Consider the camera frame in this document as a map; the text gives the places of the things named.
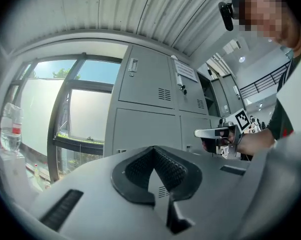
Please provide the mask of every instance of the locker door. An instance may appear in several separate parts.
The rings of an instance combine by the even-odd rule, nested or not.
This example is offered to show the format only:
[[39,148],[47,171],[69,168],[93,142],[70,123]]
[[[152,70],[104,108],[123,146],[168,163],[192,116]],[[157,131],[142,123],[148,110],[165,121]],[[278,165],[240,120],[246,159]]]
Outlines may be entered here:
[[210,120],[181,115],[180,123],[182,150],[186,151],[187,146],[190,146],[189,149],[192,153],[207,154],[203,148],[202,140],[194,136],[194,131],[198,129],[210,129]]
[[171,65],[173,67],[174,72],[174,82],[176,93],[177,93],[177,102],[179,110],[194,112],[208,115],[207,104],[204,96],[204,92],[202,89],[201,82],[196,74],[196,78],[198,82],[190,80],[187,77],[180,76],[182,80],[182,84],[185,85],[185,89],[187,90],[187,94],[185,95],[182,90],[180,90],[180,85],[177,84],[176,80],[176,67],[174,60],[171,59]]
[[153,145],[181,149],[178,117],[118,108],[116,112],[113,154]]
[[241,96],[238,97],[235,93],[234,86],[237,86],[237,85],[231,74],[223,76],[222,79],[223,79],[223,83],[224,83],[224,88],[227,90],[226,91],[226,96],[228,96],[227,99],[230,100],[230,102],[228,102],[230,112],[235,113],[236,111],[245,107],[242,97]]
[[119,100],[172,109],[172,82],[168,58],[140,46],[133,46]]
[[221,117],[225,117],[231,114],[229,103],[226,99],[226,95],[224,92],[224,89],[222,87],[222,84],[220,82],[220,79],[215,79],[211,81],[211,86],[214,90],[216,100],[217,100],[217,106],[219,109],[219,114]]

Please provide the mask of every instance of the railing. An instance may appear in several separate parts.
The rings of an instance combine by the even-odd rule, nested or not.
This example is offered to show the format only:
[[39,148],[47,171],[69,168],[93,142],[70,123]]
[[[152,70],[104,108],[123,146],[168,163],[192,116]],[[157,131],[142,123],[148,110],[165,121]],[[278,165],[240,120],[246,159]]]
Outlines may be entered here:
[[258,79],[257,81],[243,87],[240,89],[241,97],[243,99],[252,96],[254,94],[258,94],[261,91],[277,85],[281,79],[282,74],[287,70],[289,67],[290,62],[285,63],[278,69],[275,69],[273,72],[263,76],[262,78]]

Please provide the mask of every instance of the tree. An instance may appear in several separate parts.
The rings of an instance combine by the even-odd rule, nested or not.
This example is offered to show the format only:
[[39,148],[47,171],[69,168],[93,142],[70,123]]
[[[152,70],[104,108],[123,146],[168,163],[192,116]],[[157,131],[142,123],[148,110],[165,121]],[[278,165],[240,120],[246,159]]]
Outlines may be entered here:
[[[67,74],[70,72],[70,68],[69,69],[65,69],[65,68],[61,68],[57,73],[53,72],[52,76],[53,78],[65,78],[67,76]],[[80,79],[81,75],[77,75],[75,76],[75,79]]]
[[39,77],[36,75],[36,72],[33,70],[33,71],[30,73],[29,78],[39,78]]

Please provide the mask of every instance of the sky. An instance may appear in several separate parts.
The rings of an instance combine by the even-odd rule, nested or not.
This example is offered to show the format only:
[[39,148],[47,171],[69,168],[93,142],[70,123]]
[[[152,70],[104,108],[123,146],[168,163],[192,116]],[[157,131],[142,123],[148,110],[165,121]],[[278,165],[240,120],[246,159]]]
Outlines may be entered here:
[[[38,78],[53,78],[53,72],[60,69],[70,69],[76,60],[54,60],[37,64],[34,69]],[[114,84],[120,69],[120,64],[98,60],[86,60],[80,68],[79,80]]]

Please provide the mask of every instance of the locker vent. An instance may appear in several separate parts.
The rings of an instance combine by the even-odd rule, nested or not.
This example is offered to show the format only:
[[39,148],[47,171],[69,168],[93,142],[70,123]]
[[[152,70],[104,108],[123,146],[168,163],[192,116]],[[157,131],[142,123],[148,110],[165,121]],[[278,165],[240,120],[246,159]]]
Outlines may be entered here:
[[220,111],[222,114],[226,114],[228,113],[230,110],[229,110],[229,106],[225,105],[225,106],[220,106]]
[[199,107],[200,109],[204,109],[204,108],[205,108],[205,107],[204,107],[204,102],[203,102],[202,100],[200,100],[200,99],[197,100],[197,105],[198,105],[198,107]]
[[171,91],[162,89],[162,88],[158,88],[158,98],[160,100],[165,100],[165,101],[170,102],[171,101]]
[[165,196],[169,196],[170,193],[167,191],[167,189],[164,186],[160,186],[158,188],[158,198],[163,198]]

